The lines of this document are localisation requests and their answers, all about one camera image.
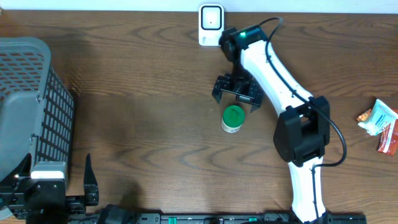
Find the teal snack packet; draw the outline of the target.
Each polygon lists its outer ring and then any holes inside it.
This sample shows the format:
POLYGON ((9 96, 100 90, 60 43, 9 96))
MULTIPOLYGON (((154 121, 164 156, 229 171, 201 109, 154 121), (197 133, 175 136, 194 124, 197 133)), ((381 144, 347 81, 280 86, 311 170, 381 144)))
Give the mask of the teal snack packet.
POLYGON ((377 136, 396 119, 397 113, 377 99, 367 120, 359 122, 358 126, 365 129, 369 135, 377 136))

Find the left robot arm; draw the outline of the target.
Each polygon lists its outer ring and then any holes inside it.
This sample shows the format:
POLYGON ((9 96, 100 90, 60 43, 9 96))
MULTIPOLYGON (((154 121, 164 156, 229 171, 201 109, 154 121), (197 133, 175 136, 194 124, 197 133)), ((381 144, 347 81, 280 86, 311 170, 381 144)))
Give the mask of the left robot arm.
POLYGON ((26 223, 70 223, 71 216, 83 221, 86 208, 99 204, 98 183, 88 154, 85 161, 83 195, 67 196, 65 179, 35 179, 30 174, 32 156, 21 163, 1 181, 1 208, 26 223))

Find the red snack bar wrapper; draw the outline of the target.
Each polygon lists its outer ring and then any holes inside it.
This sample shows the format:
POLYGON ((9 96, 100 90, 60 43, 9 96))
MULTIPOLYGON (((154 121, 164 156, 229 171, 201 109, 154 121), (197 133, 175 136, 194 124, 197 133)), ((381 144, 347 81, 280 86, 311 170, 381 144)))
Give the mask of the red snack bar wrapper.
POLYGON ((380 138, 378 152, 393 156, 397 151, 397 120, 387 125, 380 138))

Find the green lid jar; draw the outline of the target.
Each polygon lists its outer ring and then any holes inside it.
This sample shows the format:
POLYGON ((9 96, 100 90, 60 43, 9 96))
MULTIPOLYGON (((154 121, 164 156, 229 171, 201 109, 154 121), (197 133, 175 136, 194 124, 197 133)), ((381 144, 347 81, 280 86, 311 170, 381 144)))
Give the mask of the green lid jar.
POLYGON ((221 127, 227 133, 236 133, 241 129, 245 120, 245 112, 238 105, 228 106, 222 115, 221 127))

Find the orange small packet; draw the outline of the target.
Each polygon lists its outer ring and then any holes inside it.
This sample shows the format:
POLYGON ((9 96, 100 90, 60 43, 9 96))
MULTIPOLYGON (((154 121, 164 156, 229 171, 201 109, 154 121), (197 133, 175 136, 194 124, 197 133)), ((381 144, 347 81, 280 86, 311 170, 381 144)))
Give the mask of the orange small packet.
POLYGON ((364 122, 364 121, 366 121, 366 120, 369 118, 369 116, 371 115, 371 111, 372 111, 372 109, 368 109, 367 111, 365 111, 365 112, 363 112, 361 115, 359 115, 359 116, 356 118, 356 120, 357 120, 358 122, 364 122))

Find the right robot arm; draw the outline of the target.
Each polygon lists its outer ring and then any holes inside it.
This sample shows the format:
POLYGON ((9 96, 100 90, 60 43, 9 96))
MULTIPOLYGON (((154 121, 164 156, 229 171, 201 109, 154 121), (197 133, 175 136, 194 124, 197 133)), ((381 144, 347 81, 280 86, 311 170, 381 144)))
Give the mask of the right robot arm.
POLYGON ((278 120, 274 146, 288 163, 293 188, 292 211, 302 223, 314 222, 326 208, 322 202, 320 164, 330 141, 330 127, 310 105, 325 114, 330 105, 305 90, 276 56, 269 39, 259 25, 242 30, 226 29, 219 45, 233 63, 233 71, 219 76, 212 95, 232 93, 242 103, 261 106, 263 97, 271 101, 278 120))

